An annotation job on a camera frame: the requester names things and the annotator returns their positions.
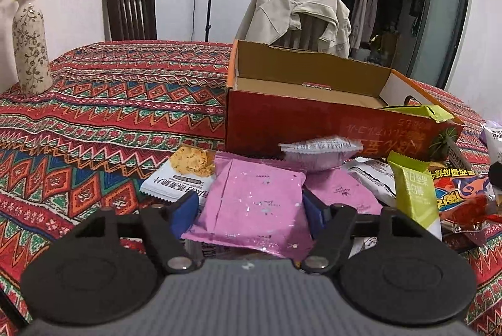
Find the floral patterned vase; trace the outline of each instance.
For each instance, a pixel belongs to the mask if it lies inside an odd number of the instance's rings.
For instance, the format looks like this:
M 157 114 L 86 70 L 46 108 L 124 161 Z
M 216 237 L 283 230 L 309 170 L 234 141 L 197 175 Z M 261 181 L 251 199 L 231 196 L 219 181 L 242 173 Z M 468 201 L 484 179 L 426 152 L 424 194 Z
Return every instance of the floral patterned vase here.
M 33 96 L 52 86 L 44 16 L 34 6 L 35 0 L 17 1 L 19 8 L 12 21 L 16 68 L 21 91 L 27 96 Z

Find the tablecloth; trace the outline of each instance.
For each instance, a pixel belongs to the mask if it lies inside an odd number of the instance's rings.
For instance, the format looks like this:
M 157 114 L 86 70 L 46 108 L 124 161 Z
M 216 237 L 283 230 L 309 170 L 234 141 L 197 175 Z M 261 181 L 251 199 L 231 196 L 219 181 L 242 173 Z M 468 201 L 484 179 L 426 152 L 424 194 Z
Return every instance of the tablecloth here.
M 0 95 L 0 286 L 29 318 L 21 272 L 49 244 L 102 206 L 141 207 L 144 179 L 181 144 L 223 148 L 228 44 L 120 41 L 70 51 L 52 63 L 53 87 L 33 98 Z M 458 145 L 477 171 L 488 156 L 482 119 L 455 97 L 421 84 L 466 128 Z M 502 243 L 459 238 L 478 276 L 468 314 L 481 334 L 500 328 Z M 5 317 L 0 336 L 13 334 Z

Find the red box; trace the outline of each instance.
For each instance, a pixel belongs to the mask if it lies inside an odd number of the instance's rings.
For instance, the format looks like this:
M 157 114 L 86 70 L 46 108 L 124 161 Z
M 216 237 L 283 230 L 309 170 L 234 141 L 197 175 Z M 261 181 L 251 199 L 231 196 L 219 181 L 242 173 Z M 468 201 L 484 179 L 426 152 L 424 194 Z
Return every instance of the red box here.
M 382 110 L 441 104 L 393 69 L 320 52 L 236 41 L 227 87 L 225 148 L 237 154 L 275 156 L 279 143 L 339 135 L 360 139 L 368 157 L 395 150 L 444 160 L 444 136 L 456 141 L 463 129 L 457 117 L 436 123 Z

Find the green snack package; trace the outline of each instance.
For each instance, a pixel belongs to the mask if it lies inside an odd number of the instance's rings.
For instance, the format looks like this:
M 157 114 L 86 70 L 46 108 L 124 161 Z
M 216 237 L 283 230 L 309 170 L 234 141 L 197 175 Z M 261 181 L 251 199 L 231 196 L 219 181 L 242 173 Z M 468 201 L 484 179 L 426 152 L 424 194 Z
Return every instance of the green snack package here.
M 434 181 L 429 163 L 392 151 L 387 158 L 394 173 L 396 206 L 408 217 L 442 240 Z
M 454 116 L 441 108 L 439 105 L 403 105 L 403 106 L 387 106 L 386 111 L 406 113 L 408 115 L 425 116 L 435 120 L 437 123 L 453 119 Z

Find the gray ribbed surface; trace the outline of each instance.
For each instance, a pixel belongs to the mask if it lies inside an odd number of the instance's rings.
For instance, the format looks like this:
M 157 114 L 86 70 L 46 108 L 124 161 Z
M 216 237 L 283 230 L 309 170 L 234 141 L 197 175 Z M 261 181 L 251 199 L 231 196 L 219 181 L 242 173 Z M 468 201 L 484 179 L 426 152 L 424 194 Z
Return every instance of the gray ribbed surface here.
M 462 323 L 407 330 L 349 307 L 323 276 L 289 261 L 208 260 L 171 275 L 145 307 L 114 323 L 60 328 L 35 321 L 22 336 L 394 336 L 475 335 Z

